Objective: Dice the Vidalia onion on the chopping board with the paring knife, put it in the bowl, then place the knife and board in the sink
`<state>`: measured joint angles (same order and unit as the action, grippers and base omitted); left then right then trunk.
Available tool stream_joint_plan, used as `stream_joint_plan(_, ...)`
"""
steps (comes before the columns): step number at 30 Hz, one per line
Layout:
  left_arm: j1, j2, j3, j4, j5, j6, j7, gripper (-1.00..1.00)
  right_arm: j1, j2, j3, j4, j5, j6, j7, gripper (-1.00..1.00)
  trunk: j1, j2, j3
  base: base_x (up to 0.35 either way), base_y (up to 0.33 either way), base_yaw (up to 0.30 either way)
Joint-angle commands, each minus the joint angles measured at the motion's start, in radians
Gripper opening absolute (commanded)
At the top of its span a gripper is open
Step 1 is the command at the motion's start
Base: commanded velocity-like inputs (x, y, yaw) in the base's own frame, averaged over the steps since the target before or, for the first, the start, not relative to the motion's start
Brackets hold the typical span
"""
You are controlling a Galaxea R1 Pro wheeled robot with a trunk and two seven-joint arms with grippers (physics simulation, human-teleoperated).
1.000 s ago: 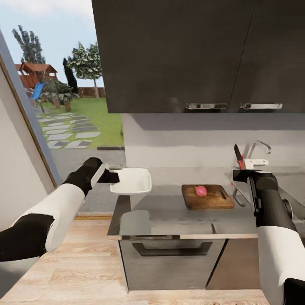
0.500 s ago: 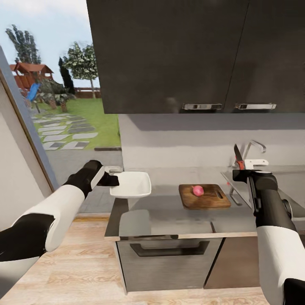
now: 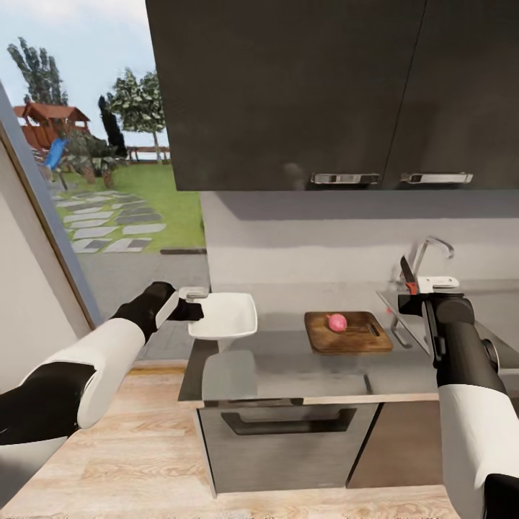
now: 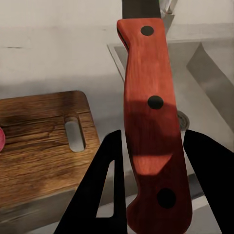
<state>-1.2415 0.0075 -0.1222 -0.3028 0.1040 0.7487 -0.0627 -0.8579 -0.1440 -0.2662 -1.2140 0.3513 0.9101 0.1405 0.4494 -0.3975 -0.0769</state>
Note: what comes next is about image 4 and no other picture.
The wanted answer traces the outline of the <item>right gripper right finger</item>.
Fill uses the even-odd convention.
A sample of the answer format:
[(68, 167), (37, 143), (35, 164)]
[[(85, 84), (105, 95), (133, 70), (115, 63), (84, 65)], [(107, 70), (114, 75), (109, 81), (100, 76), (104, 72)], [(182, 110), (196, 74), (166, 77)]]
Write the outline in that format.
[(234, 152), (192, 130), (183, 147), (222, 234), (234, 234)]

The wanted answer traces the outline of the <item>cutting board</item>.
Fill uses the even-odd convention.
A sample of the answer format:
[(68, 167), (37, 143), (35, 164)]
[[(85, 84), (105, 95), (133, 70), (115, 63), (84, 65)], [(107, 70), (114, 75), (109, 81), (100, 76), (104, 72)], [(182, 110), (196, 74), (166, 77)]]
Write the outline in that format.
[[(69, 147), (78, 118), (85, 149)], [(86, 95), (67, 91), (0, 99), (0, 207), (79, 186), (101, 146)]]

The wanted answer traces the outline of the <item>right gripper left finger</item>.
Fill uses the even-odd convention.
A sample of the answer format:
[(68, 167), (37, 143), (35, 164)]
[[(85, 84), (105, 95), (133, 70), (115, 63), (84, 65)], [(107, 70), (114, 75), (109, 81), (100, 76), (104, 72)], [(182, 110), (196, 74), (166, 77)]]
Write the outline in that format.
[[(96, 217), (113, 160), (114, 214)], [(108, 134), (103, 140), (54, 234), (127, 234), (121, 130)]]

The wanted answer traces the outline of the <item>parer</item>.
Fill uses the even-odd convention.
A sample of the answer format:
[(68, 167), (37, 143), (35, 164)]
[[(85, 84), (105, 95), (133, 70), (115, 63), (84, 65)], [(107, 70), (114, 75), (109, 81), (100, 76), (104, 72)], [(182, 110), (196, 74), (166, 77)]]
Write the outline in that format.
[(122, 0), (117, 33), (128, 51), (123, 114), (138, 194), (126, 208), (137, 234), (184, 234), (193, 209), (158, 0)]

